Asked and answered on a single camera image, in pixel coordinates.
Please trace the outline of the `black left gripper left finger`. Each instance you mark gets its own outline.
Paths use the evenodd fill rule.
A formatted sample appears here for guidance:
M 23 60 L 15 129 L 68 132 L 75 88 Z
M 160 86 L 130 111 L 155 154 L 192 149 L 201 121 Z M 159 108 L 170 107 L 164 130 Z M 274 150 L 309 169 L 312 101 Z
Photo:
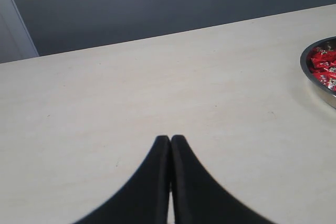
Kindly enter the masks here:
M 132 177 L 77 223 L 167 223 L 171 142 L 160 135 Z

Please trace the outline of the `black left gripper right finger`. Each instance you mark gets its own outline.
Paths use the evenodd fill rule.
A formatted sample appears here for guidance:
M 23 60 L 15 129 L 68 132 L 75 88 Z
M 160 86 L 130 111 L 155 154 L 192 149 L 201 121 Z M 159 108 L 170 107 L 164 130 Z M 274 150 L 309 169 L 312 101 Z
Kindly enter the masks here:
M 208 173 L 184 136 L 172 137 L 171 150 L 175 223 L 270 223 Z

